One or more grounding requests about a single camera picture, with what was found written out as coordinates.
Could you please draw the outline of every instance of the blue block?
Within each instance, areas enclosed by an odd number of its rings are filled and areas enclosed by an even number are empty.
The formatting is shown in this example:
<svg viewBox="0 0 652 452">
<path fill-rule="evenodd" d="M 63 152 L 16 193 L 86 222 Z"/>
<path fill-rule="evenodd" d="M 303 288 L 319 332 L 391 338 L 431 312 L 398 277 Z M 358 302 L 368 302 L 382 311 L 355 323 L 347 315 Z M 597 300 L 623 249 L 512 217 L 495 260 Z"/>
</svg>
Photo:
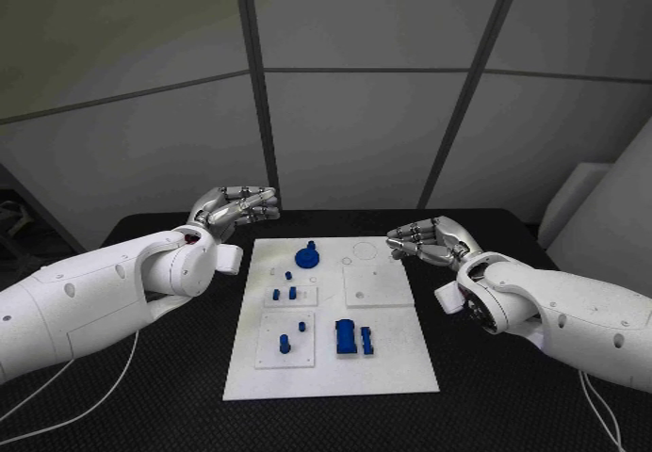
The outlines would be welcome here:
<svg viewBox="0 0 652 452">
<path fill-rule="evenodd" d="M 358 353 L 356 337 L 353 333 L 355 328 L 356 324 L 353 323 L 353 320 L 349 320 L 347 318 L 342 318 L 342 320 L 336 322 L 337 354 Z"/>
<path fill-rule="evenodd" d="M 360 327 L 362 334 L 362 351 L 365 355 L 373 354 L 373 346 L 371 345 L 371 328 Z"/>
<path fill-rule="evenodd" d="M 285 354 L 290 352 L 290 349 L 291 349 L 288 336 L 285 334 L 281 334 L 280 340 L 281 340 L 280 351 L 283 354 Z"/>
<path fill-rule="evenodd" d="M 296 253 L 294 262 L 301 268 L 313 268 L 319 264 L 319 253 L 314 249 L 313 240 L 308 242 L 307 248 Z"/>
</svg>

